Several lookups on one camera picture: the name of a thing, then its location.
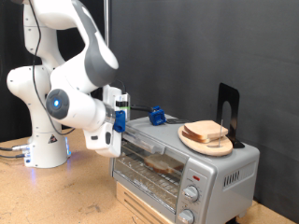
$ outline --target black bookend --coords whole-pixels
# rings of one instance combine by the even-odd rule
[[[239,142],[235,138],[236,124],[237,124],[237,113],[238,113],[238,108],[239,108],[239,99],[240,99],[240,94],[239,94],[238,90],[236,90],[230,86],[227,86],[223,83],[220,84],[216,122],[221,124],[223,105],[227,101],[230,104],[230,107],[232,109],[230,130],[228,132],[227,137],[233,143],[234,148],[245,147],[241,142]]]

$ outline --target toaster oven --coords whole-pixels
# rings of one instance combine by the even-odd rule
[[[223,224],[244,216],[252,204],[260,151],[245,144],[227,156],[203,155],[180,141],[181,125],[129,121],[121,156],[110,161],[111,175],[173,223]]]

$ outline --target blue light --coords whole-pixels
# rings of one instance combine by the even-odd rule
[[[54,105],[55,105],[55,106],[58,106],[59,104],[60,104],[60,101],[59,101],[59,100],[55,100],[55,101],[54,101]]]

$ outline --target black cable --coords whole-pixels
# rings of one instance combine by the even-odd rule
[[[37,98],[39,100],[39,102],[41,103],[41,105],[43,106],[44,110],[46,111],[48,117],[49,117],[49,120],[50,120],[50,124],[52,125],[53,129],[55,130],[55,132],[59,135],[67,135],[67,134],[70,134],[72,133],[73,131],[75,131],[75,129],[72,129],[70,132],[68,133],[60,133],[56,130],[55,128],[55,125],[53,124],[53,121],[52,119],[50,118],[50,115],[48,113],[48,110],[47,108],[44,106],[44,104],[42,103],[40,97],[39,97],[39,94],[38,94],[38,91],[37,91],[37,87],[36,87],[36,55],[37,55],[37,51],[38,51],[38,48],[39,48],[39,44],[40,44],[40,41],[41,41],[41,32],[40,32],[40,27],[39,27],[39,24],[38,24],[38,20],[36,18],[36,13],[35,13],[35,10],[32,6],[32,3],[31,3],[31,0],[29,0],[29,3],[30,3],[30,7],[32,9],[32,12],[35,16],[35,19],[36,19],[36,25],[37,25],[37,29],[38,29],[38,33],[39,33],[39,38],[38,38],[38,43],[37,43],[37,47],[36,47],[36,53],[35,53],[35,56],[34,56],[34,62],[33,62],[33,80],[34,80],[34,85],[35,85],[35,89],[36,89],[36,95],[37,95]]]
[[[146,111],[146,112],[153,112],[154,109],[149,106],[145,105],[131,105],[131,110],[140,110],[140,111]]]
[[[127,89],[125,88],[125,85],[123,84],[123,82],[119,79],[116,79],[116,80],[122,84],[122,90],[121,90],[122,94],[127,93]]]
[[[0,147],[1,151],[12,151],[12,148],[8,148],[8,147]]]
[[[20,154],[20,155],[14,156],[14,157],[7,157],[7,156],[0,155],[0,157],[2,157],[2,158],[8,158],[8,159],[18,159],[18,158],[24,158],[25,155],[24,154]]]

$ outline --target wooden plate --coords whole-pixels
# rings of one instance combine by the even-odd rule
[[[194,151],[198,151],[209,156],[225,156],[233,151],[233,144],[226,136],[221,138],[221,147],[216,147],[219,144],[219,140],[215,140],[206,144],[195,142],[184,137],[182,135],[183,130],[184,126],[181,126],[178,129],[178,137],[187,147],[193,149]]]

